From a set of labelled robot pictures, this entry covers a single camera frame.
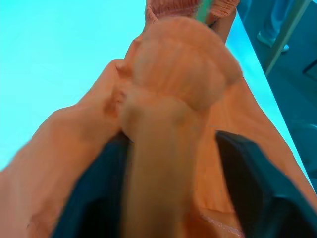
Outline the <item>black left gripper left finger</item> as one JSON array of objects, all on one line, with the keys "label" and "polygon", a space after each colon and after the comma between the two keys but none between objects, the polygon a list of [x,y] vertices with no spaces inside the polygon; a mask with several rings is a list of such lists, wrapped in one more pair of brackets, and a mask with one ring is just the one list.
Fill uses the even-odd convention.
[{"label": "black left gripper left finger", "polygon": [[51,238],[120,238],[130,140],[116,135],[78,179]]}]

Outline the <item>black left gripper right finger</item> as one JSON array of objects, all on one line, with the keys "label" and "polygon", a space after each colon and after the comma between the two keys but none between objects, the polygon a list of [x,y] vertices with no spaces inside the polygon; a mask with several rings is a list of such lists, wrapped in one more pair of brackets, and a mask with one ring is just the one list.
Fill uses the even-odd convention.
[{"label": "black left gripper right finger", "polygon": [[317,213],[256,143],[226,131],[216,142],[245,238],[317,238]]}]

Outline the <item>orange shorts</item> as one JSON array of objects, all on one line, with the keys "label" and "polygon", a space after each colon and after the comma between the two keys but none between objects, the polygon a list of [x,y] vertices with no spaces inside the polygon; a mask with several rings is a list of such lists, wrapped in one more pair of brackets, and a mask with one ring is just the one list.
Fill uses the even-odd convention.
[{"label": "orange shorts", "polygon": [[238,0],[147,0],[143,32],[0,172],[0,238],[51,238],[78,179],[129,140],[120,238],[245,238],[216,132],[256,143],[317,213],[317,195],[225,46]]}]

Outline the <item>bystander leg with light shoe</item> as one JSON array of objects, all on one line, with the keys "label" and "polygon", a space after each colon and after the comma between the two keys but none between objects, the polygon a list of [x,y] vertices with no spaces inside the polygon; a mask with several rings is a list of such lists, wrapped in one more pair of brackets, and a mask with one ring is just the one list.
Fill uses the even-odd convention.
[{"label": "bystander leg with light shoe", "polygon": [[272,0],[269,13],[265,18],[257,39],[268,47],[272,47],[286,20],[294,0]]}]

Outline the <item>metal frame post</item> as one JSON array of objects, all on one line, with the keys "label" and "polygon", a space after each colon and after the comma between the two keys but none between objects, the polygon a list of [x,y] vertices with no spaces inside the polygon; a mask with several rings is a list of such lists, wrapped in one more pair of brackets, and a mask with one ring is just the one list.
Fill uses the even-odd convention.
[{"label": "metal frame post", "polygon": [[285,19],[285,22],[281,27],[281,31],[276,38],[266,60],[264,61],[263,70],[265,76],[270,74],[283,50],[284,45],[288,43],[289,38],[293,34],[297,24],[301,20],[303,14],[312,1],[313,0],[294,0],[294,5],[290,10],[288,17]]}]

